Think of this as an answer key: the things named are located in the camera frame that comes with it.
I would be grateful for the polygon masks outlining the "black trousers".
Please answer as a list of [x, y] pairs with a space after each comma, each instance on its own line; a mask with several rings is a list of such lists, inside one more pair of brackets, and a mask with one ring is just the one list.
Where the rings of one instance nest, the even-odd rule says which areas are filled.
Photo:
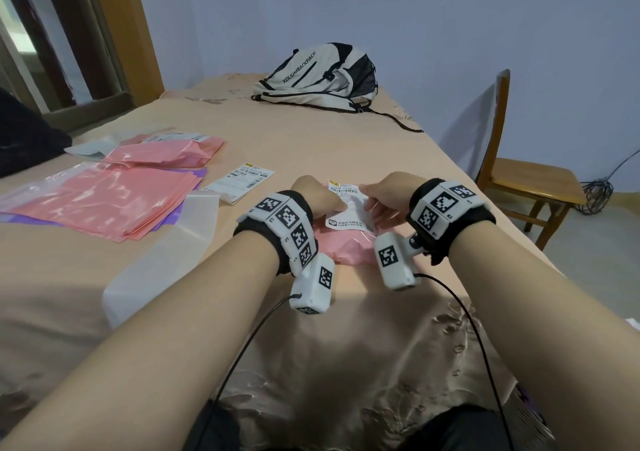
[[[231, 413], [208, 401], [181, 451], [241, 451], [239, 425]], [[464, 404], [441, 413], [393, 451], [521, 451], [509, 441], [501, 417]]]

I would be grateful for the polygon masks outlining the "black cloth bundle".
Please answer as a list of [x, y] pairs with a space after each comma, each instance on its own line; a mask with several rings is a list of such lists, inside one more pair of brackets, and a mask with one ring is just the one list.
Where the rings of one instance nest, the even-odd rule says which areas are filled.
[[65, 154], [71, 146], [71, 136], [0, 87], [0, 179]]

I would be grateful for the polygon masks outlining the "translucent white plastic bag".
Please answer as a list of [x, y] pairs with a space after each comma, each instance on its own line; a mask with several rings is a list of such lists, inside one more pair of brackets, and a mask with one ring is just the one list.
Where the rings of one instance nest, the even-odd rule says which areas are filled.
[[136, 135], [130, 132], [115, 133], [64, 148], [64, 151], [69, 155], [85, 159], [86, 161], [100, 162], [116, 148], [120, 147], [124, 141], [128, 141], [134, 137], [136, 137]]

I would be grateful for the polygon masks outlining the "filled pink parcel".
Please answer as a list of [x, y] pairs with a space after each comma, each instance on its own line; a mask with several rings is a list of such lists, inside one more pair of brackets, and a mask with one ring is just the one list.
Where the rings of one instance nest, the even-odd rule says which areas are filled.
[[202, 168], [225, 143], [222, 138], [196, 133], [140, 134], [123, 141], [102, 162], [157, 168]]

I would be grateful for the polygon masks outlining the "black right wristband with markers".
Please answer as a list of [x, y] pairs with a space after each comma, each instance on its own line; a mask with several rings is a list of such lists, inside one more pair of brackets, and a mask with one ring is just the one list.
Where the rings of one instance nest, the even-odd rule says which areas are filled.
[[452, 242], [464, 229], [481, 221], [496, 223], [484, 198], [458, 182], [439, 178], [413, 192], [406, 221], [418, 234], [433, 266], [449, 256]]

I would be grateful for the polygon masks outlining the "person's left hand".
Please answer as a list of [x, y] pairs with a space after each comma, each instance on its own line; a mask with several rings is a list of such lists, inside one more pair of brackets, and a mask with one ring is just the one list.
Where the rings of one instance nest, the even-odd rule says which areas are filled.
[[316, 178], [311, 175], [304, 175], [299, 177], [291, 187], [292, 191], [299, 193], [308, 204], [312, 212], [312, 220], [320, 219], [327, 214], [320, 214], [320, 199], [322, 196], [338, 196], [336, 193], [330, 191], [323, 184], [321, 184]]

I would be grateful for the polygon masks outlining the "wooden chair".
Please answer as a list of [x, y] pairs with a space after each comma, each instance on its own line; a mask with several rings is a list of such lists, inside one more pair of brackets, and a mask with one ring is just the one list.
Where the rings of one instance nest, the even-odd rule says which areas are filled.
[[571, 170], [498, 156], [506, 120], [510, 80], [509, 69], [497, 74], [490, 138], [475, 182], [481, 191], [496, 189], [534, 201], [527, 214], [510, 209], [502, 209], [502, 212], [509, 218], [524, 221], [525, 233], [530, 233], [533, 226], [540, 227], [541, 232], [535, 245], [543, 251], [569, 211], [586, 205], [587, 198], [581, 183]]

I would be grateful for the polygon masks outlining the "black left wristband with markers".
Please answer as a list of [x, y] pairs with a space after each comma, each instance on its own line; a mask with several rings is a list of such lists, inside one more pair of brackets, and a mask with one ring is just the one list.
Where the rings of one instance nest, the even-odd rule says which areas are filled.
[[297, 191], [271, 193], [237, 219], [233, 235], [252, 231], [275, 248], [278, 274], [298, 277], [318, 253], [312, 211]]

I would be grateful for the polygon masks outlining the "black wristband with markers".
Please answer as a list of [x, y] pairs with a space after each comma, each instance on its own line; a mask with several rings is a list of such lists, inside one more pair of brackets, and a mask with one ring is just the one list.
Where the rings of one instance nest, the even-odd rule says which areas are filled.
[[452, 242], [464, 229], [481, 221], [496, 223], [484, 198], [458, 182], [439, 178], [413, 192], [406, 221], [418, 234], [433, 266], [449, 256]]
[[318, 253], [312, 211], [297, 191], [271, 193], [237, 219], [233, 235], [252, 231], [275, 248], [278, 274], [298, 277]]

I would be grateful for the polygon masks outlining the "wooden window frame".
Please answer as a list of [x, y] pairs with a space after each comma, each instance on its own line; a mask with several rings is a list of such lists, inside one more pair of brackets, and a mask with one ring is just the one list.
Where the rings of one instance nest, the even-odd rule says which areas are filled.
[[0, 90], [74, 136], [157, 100], [141, 0], [0, 0]]

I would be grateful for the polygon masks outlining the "translucent white backing strip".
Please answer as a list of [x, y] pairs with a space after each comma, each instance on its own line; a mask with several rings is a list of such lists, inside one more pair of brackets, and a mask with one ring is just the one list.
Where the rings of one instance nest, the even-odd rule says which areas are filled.
[[102, 307], [111, 329], [198, 265], [212, 243], [219, 205], [219, 195], [192, 191], [173, 228], [109, 283], [102, 295]]

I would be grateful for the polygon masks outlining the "person's left forearm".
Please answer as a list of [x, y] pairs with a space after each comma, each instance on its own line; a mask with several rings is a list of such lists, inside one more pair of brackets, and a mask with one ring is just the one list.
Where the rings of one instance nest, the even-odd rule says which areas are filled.
[[264, 236], [232, 237], [118, 327], [0, 451], [180, 451], [279, 266]]

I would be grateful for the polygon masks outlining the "white and black backpack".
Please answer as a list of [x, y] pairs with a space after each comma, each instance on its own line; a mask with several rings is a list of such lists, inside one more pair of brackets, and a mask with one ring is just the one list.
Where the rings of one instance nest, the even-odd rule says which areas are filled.
[[270, 75], [253, 86], [252, 100], [306, 106], [337, 113], [372, 113], [420, 133], [389, 113], [372, 109], [378, 94], [376, 68], [368, 55], [347, 43], [295, 49]]

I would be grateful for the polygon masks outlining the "pink mailer bag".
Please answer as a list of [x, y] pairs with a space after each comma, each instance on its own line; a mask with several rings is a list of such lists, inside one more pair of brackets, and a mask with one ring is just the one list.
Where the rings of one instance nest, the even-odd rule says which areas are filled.
[[376, 233], [357, 230], [334, 231], [325, 226], [325, 221], [326, 216], [313, 223], [319, 250], [336, 263], [346, 266], [375, 265], [374, 241], [383, 233], [392, 231], [406, 237], [398, 228], [380, 230], [376, 226]]

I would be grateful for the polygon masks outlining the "person's right forearm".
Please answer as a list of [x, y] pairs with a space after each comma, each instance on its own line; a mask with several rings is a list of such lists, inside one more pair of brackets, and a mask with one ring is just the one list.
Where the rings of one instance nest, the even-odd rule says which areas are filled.
[[640, 332], [489, 221], [449, 262], [558, 446], [640, 451]]

